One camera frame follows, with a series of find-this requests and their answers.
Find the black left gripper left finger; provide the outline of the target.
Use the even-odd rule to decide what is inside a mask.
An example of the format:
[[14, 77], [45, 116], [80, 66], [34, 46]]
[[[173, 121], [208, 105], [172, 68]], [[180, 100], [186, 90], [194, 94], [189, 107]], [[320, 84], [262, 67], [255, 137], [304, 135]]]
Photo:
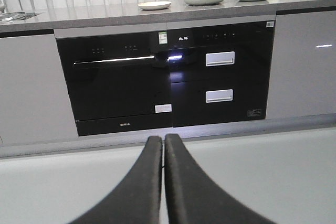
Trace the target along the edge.
[[159, 223], [161, 188], [162, 139], [150, 136], [123, 180], [72, 223]]

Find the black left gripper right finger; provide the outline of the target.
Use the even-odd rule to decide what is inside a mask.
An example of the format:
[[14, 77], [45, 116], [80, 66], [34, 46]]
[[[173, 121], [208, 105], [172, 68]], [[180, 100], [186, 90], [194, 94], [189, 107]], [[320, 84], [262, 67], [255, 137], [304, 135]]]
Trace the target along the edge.
[[271, 223], [221, 189], [198, 165], [178, 134], [164, 143], [164, 180], [170, 223]]

